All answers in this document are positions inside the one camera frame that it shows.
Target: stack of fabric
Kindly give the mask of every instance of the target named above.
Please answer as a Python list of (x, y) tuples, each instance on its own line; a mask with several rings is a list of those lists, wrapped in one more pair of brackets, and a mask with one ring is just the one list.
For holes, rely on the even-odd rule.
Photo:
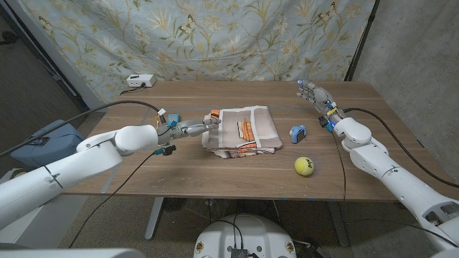
[(212, 110), (204, 119), (216, 118), (218, 130), (202, 135), (202, 145), (222, 158), (274, 153), (282, 147), (273, 119), (265, 106)]

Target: floral backdrop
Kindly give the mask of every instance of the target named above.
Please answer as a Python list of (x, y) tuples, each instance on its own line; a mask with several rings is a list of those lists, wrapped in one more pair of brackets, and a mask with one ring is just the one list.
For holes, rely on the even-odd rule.
[(158, 80), (342, 80), (374, 0), (21, 0), (103, 101)]

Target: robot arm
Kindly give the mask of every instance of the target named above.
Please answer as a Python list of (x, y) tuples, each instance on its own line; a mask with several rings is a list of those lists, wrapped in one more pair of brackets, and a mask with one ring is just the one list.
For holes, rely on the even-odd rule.
[(188, 120), (156, 129), (151, 125), (126, 126), (94, 135), (77, 146), (71, 156), (0, 184), (0, 229), (88, 178), (123, 162), (136, 151), (155, 150), (170, 155), (171, 140), (197, 136), (218, 128), (220, 120)]
[[(314, 104), (322, 115), (322, 127), (338, 137), (344, 136), (341, 144), (358, 169), (378, 178), (423, 228), (459, 244), (459, 201), (439, 194), (391, 159), (387, 148), (372, 137), (370, 129), (347, 118), (328, 91), (310, 82), (299, 80), (298, 84), (301, 92), (297, 95)], [(455, 248), (432, 234), (427, 237), (439, 251)]]

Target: small blue toy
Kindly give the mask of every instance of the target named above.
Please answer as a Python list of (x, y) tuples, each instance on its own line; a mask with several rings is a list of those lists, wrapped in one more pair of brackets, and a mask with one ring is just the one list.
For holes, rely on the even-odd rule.
[(171, 125), (172, 122), (178, 123), (180, 122), (180, 115), (178, 113), (169, 114), (167, 117), (167, 124)]
[(293, 126), (290, 130), (290, 136), (292, 137), (292, 143), (298, 143), (300, 140), (306, 137), (306, 126)]

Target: blue object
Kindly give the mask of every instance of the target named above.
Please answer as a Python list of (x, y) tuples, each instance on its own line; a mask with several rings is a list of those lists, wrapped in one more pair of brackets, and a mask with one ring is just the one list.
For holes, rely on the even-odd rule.
[(333, 131), (333, 128), (331, 127), (330, 123), (328, 123), (328, 125), (326, 125), (325, 128), (326, 128), (327, 131), (330, 132), (330, 133)]
[(158, 150), (155, 150), (154, 153), (155, 153), (155, 155), (163, 154), (164, 153), (164, 149), (160, 148)]
[(292, 130), (290, 130), (290, 136), (292, 138), (292, 143), (298, 143), (300, 140), (306, 137), (306, 126), (293, 126)]
[(168, 124), (168, 125), (173, 126), (173, 125), (171, 125), (171, 124), (172, 124), (172, 122), (174, 122), (174, 121), (175, 121), (176, 123), (180, 122), (180, 115), (179, 115), (178, 113), (169, 114), (169, 115), (167, 116), (167, 124)]
[[(44, 133), (63, 122), (63, 120), (54, 121), (38, 130), (31, 137)], [(35, 145), (23, 146), (13, 151), (10, 156), (29, 168), (39, 168), (72, 155), (75, 153), (77, 145), (82, 141), (83, 137), (80, 133), (72, 125), (66, 124), (39, 140), (35, 140)]]

